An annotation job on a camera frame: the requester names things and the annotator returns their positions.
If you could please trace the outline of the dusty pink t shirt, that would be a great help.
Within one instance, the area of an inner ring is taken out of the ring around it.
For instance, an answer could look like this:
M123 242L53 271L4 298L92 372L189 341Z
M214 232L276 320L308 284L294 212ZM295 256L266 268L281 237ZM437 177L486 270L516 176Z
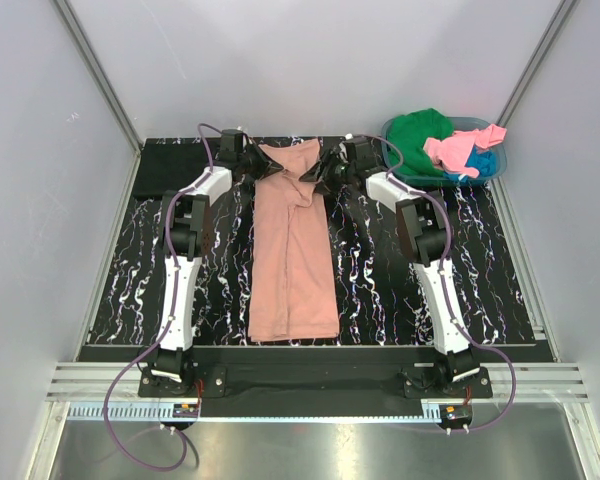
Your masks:
M300 177L318 161L317 139L262 151L283 167L255 182L248 337L253 342L339 333L324 198Z

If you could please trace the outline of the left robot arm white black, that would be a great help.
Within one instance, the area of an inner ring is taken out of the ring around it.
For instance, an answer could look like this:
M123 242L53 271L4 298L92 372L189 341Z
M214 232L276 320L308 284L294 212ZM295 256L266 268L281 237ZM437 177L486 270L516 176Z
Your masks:
M164 253L165 293L158 336L149 351L150 375L176 396L195 386L192 307L197 276L210 251L211 207L234 182L248 175L264 179L283 170L242 129L220 132L216 155L189 185L166 192L161 201L159 244Z

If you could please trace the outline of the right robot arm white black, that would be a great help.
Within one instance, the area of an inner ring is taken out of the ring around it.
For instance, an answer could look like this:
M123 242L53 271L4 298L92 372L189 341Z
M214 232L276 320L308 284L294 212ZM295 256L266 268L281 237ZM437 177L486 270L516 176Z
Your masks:
M429 307L438 353L418 388L435 388L450 397L469 390L480 364L472 351L454 287L449 259L452 227L441 196L409 186L379 165L371 142L364 136L348 136L321 153L299 180L313 184L322 195L343 186L354 187L395 215L401 251L413 266Z

